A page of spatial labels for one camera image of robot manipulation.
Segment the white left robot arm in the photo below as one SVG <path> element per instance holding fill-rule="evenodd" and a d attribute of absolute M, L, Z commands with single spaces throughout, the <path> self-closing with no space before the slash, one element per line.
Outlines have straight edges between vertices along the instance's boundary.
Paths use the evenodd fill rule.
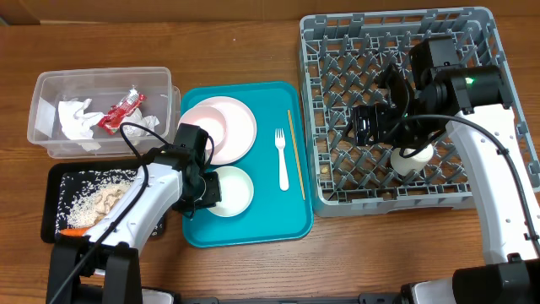
<path fill-rule="evenodd" d="M 172 143 L 140 155 L 138 174 L 113 209 L 82 236 L 64 236 L 51 254 L 49 303 L 178 303 L 172 291 L 142 285 L 139 255 L 169 209 L 188 219 L 221 199 L 208 171 L 213 142 L 199 126 L 182 123 Z"/>

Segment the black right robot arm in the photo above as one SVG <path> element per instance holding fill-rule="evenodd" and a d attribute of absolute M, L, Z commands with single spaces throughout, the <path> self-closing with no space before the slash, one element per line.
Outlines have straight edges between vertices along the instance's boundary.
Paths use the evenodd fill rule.
<path fill-rule="evenodd" d="M 517 142 L 510 86 L 495 65 L 462 66 L 449 36 L 424 40 L 409 58 L 413 80 L 390 64 L 376 80 L 389 103 L 356 106 L 345 133 L 354 145 L 389 144 L 404 158 L 446 133 L 472 190 L 484 265 L 406 284 L 395 302 L 538 302 L 539 205 Z"/>

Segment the white bowl with peanuts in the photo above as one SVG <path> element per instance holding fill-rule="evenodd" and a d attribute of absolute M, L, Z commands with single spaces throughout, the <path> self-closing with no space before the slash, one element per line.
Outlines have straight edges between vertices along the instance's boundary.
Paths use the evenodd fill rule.
<path fill-rule="evenodd" d="M 254 185 L 249 175 L 234 166 L 221 166 L 215 172 L 219 176 L 221 200 L 208 210 L 225 218 L 243 213 L 254 197 Z"/>

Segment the white cup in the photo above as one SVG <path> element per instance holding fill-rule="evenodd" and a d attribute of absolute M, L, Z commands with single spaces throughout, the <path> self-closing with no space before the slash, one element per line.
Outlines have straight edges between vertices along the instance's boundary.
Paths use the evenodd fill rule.
<path fill-rule="evenodd" d="M 406 176 L 410 171 L 420 172 L 431 161 L 435 151 L 430 144 L 419 151 L 416 155 L 409 157 L 414 153 L 414 149 L 395 148 L 391 153 L 391 167 L 401 175 Z"/>

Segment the orange carrot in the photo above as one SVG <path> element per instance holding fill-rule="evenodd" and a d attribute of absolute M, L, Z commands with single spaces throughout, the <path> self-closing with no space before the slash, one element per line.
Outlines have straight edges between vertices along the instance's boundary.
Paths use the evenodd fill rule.
<path fill-rule="evenodd" d="M 89 227 L 84 228 L 67 228 L 60 230 L 60 234 L 63 236 L 82 237 L 89 230 Z"/>

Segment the red snack wrapper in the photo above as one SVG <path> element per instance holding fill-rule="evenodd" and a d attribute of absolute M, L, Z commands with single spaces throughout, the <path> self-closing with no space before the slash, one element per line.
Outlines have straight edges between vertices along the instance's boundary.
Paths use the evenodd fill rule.
<path fill-rule="evenodd" d="M 104 115 L 97 126 L 104 129 L 108 134 L 116 133 L 125 117 L 131 116 L 145 101 L 147 96 L 140 93 L 137 89 L 131 88 L 121 100 L 111 107 Z"/>

